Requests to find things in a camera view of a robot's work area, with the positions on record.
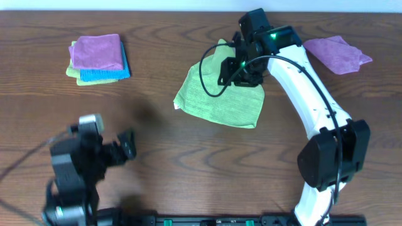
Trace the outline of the green microfiber cloth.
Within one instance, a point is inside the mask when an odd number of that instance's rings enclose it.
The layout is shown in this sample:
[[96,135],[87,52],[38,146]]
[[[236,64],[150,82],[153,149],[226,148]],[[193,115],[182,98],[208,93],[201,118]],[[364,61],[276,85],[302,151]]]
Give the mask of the green microfiber cloth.
[[222,87],[217,84],[220,65],[227,57],[234,57],[234,50],[220,39],[215,52],[190,67],[187,77],[173,100],[175,109],[195,117],[226,126],[254,129],[264,103],[263,87],[230,85],[219,97]]

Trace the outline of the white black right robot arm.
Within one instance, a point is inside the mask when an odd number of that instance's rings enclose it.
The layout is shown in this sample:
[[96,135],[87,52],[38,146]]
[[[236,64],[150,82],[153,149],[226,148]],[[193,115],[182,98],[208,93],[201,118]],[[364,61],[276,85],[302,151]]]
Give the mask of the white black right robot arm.
[[255,87],[268,72],[282,86],[304,125],[308,142],[297,157],[304,180],[300,201],[288,217],[263,217],[262,225],[365,225],[358,216],[331,216],[341,189],[364,164],[371,135],[336,103],[311,66],[291,26],[273,27],[263,9],[247,12],[234,33],[233,57],[221,65],[217,83]]

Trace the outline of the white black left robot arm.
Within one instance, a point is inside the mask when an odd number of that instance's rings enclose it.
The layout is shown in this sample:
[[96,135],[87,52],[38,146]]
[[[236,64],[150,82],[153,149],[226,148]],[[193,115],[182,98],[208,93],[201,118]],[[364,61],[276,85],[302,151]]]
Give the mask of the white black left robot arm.
[[127,129],[118,141],[104,144],[96,124],[74,124],[70,138],[50,148],[55,178],[46,188],[42,219],[46,225],[97,225],[96,184],[108,168],[136,157],[135,135]]

